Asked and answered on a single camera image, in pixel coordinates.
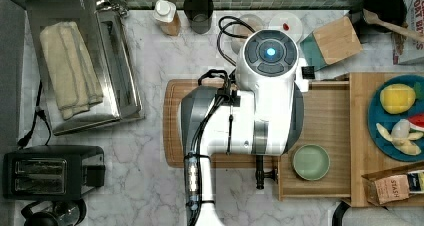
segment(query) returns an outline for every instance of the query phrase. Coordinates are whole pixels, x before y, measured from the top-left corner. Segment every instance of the wooden block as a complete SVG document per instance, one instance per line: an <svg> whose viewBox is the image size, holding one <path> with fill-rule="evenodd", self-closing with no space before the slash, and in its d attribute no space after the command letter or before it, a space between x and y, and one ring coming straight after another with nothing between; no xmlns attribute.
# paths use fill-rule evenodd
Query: wooden block
<svg viewBox="0 0 424 226"><path fill-rule="evenodd" d="M300 44L308 64L319 70L362 51L348 17L315 29Z"/></svg>

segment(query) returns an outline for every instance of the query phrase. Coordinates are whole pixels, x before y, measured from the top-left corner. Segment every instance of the toaster slot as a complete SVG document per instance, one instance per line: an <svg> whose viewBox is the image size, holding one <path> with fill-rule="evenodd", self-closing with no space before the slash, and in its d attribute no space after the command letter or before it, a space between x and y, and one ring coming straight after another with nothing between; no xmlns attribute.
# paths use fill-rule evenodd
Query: toaster slot
<svg viewBox="0 0 424 226"><path fill-rule="evenodd" d="M66 160L29 159L15 163L14 185L18 194L64 194Z"/></svg>

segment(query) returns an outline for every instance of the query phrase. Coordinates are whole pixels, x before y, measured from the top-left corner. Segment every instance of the wooden spoon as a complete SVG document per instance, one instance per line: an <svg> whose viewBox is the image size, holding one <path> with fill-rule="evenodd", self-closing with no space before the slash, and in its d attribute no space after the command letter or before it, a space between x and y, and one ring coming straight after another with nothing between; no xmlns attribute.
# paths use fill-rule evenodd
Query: wooden spoon
<svg viewBox="0 0 424 226"><path fill-rule="evenodd" d="M377 24L377 25L383 26L383 27L385 27L385 28L387 28L387 29L389 29L393 32L396 32L398 34L402 34L406 37L409 37L409 38L412 38L414 40L417 40L419 42L424 43L424 34L419 33L419 32L415 32L415 31L412 31L412 30L409 30L409 29L406 29L406 28L402 28L400 26L397 26L397 25L394 25L394 24L391 24L391 23L384 22L384 21L382 21L381 19L378 18L378 15L376 13L373 13L373 12L368 11L366 9L363 9L363 11L364 11L365 21L368 24Z"/></svg>

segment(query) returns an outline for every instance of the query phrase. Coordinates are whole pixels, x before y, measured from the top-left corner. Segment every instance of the blue plate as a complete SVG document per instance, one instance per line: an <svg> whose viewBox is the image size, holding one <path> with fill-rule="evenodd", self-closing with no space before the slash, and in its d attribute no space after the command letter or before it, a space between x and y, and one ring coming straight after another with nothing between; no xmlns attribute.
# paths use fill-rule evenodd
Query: blue plate
<svg viewBox="0 0 424 226"><path fill-rule="evenodd" d="M411 88L414 88L416 82L422 82L424 84L424 78L416 75L402 75L396 78L392 78L389 81L385 82L383 85L378 88L375 92L374 97L371 99L370 106L368 108L368 130L370 131L371 138L374 140L374 143L378 148L381 149L389 157L404 161L404 162L416 162L424 160L424 137L414 141L418 147L421 148L421 153L415 156L407 155L397 150L392 143L385 140L380 133L377 131L377 123L380 123L385 127L389 132L391 132L393 126L399 122L401 119L406 119L410 116L414 116L419 113L424 112L424 99L415 100L414 105L406 112L401 114L389 114L381 105L380 102L380 92L387 86L391 84L405 84Z"/></svg>

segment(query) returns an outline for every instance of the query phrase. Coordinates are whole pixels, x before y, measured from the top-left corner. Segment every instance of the folded towel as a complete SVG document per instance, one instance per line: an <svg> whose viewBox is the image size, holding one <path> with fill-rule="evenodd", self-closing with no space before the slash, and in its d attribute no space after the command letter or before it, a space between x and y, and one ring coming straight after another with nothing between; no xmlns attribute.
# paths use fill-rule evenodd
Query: folded towel
<svg viewBox="0 0 424 226"><path fill-rule="evenodd" d="M99 80L75 22L46 27L40 41L63 119L103 101Z"/></svg>

